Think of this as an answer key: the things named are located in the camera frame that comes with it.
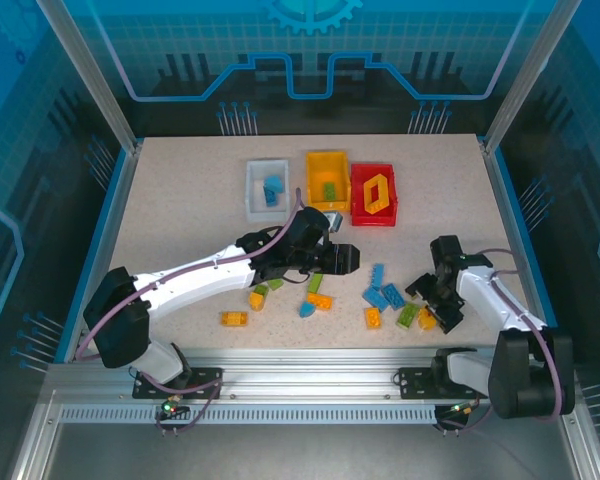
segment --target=metal base plate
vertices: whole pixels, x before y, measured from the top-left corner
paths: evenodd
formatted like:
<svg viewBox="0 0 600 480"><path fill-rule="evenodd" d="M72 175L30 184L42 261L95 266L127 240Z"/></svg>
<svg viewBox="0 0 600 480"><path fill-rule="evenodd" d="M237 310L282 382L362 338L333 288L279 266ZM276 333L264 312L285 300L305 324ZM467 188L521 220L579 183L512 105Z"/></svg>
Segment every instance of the metal base plate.
<svg viewBox="0 0 600 480"><path fill-rule="evenodd" d="M431 369L426 367L400 368L396 380L400 387L400 398L403 400L473 400L479 395L475 390L462 385L450 385L440 389L433 380Z"/></svg>
<svg viewBox="0 0 600 480"><path fill-rule="evenodd" d="M191 382L188 385L188 388L209 383L215 378L222 378L221 368L194 368L192 369L192 371L193 375L191 377ZM215 388L216 387L212 385L198 392L188 393L186 395L183 395L182 397L187 400L208 400L209 397L211 397L211 395L213 394ZM140 373L136 374L133 392L131 394L133 398L144 400L164 400L167 397L169 397L169 395L169 393L157 390ZM220 391L218 391L214 398L217 399L219 397Z"/></svg>

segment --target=gear logo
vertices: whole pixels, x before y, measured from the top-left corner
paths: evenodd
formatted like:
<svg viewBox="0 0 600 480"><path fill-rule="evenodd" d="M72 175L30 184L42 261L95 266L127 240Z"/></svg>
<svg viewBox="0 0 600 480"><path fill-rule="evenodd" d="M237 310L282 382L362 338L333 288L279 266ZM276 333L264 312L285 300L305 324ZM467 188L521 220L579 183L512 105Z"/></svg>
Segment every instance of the gear logo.
<svg viewBox="0 0 600 480"><path fill-rule="evenodd" d="M35 39L38 13L35 0L0 0L0 30L19 50Z"/></svg>
<svg viewBox="0 0 600 480"><path fill-rule="evenodd" d="M280 27L291 27L293 33L316 30L327 33L329 27L340 28L343 19L353 18L353 9L362 7L361 0L261 0L269 11L270 20L278 20Z"/></svg>

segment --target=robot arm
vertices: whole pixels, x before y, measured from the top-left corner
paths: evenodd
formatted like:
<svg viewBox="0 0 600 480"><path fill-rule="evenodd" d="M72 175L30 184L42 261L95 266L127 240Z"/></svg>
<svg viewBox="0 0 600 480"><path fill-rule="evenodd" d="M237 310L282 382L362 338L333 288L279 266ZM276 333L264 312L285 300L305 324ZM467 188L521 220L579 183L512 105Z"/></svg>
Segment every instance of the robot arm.
<svg viewBox="0 0 600 480"><path fill-rule="evenodd" d="M445 333L463 319L460 311L471 305L480 318L499 332L493 358L473 349L442 349L433 359L436 382L467 385L489 396L502 418L542 416L555 403L553 383L536 337L522 320L527 319L542 335L551 352L560 379L561 413L575 403L571 339L532 315L495 276L493 265L482 254L462 252L456 236L443 236L431 243L435 274L425 274L410 285L410 295L420 295L429 304Z"/></svg>
<svg viewBox="0 0 600 480"><path fill-rule="evenodd" d="M358 249L349 244L332 243L329 220L313 208L299 211L279 241L266 252L251 256L271 242L271 233L281 228L248 233L214 255L172 270L137 276L130 276L124 267L111 270L85 309L84 318L89 328L114 305L160 278L196 264L216 263L160 284L117 313L95 336L105 367L132 365L161 384L182 388L188 381L186 360L176 345L165 345L151 337L151 322L212 295L281 278L288 270L345 275L358 269ZM218 263L228 258L236 258L236 261Z"/></svg>

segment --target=green lego brick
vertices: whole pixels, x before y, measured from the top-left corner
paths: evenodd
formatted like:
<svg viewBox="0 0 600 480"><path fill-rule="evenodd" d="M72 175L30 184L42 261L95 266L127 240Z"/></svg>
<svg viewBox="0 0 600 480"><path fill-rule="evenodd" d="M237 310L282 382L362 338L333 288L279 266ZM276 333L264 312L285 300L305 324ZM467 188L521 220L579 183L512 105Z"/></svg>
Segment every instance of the green lego brick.
<svg viewBox="0 0 600 480"><path fill-rule="evenodd" d="M325 182L324 184L324 201L335 202L336 201L336 185L333 182Z"/></svg>
<svg viewBox="0 0 600 480"><path fill-rule="evenodd" d="M321 273L314 273L311 276L311 280L309 280L309 293L318 293L320 284L322 283L322 276Z"/></svg>
<svg viewBox="0 0 600 480"><path fill-rule="evenodd" d="M400 312L400 316L398 317L398 321L396 325L402 328L409 328L413 319L416 318L418 312L420 311L420 306L415 303L407 302L407 305Z"/></svg>
<svg viewBox="0 0 600 480"><path fill-rule="evenodd" d="M269 284L269 288L271 288L271 290L277 290L284 285L284 280L281 278L274 278L273 280L268 280L267 283Z"/></svg>
<svg viewBox="0 0 600 480"><path fill-rule="evenodd" d="M263 297L267 297L267 293L269 293L269 287L267 287L266 285L256 285L256 288L253 290L255 293L259 293L260 295L262 295Z"/></svg>

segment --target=enclosure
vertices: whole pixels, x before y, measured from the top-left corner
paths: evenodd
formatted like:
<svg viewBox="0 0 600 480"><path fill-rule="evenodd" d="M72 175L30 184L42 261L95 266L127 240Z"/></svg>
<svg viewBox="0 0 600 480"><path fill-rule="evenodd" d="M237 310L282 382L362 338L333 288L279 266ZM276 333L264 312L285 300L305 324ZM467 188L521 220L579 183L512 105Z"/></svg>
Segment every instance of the enclosure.
<svg viewBox="0 0 600 480"><path fill-rule="evenodd" d="M391 226L360 226L357 164L391 166ZM224 378L201 425L162 438L132 371L75 361L85 306L115 267L282 225L296 187L342 210L331 239L360 268L325 275L311 318L288 282L262 312L243 289L152 323ZM438 348L494 351L470 305L448 333L391 308L365 324L373 266L402 292L451 234L513 251L489 255L506 287L571 336L573 413L455 440L431 425L457 399L401 398L392 376ZM600 478L600 0L0 1L0 478L280 472Z"/></svg>

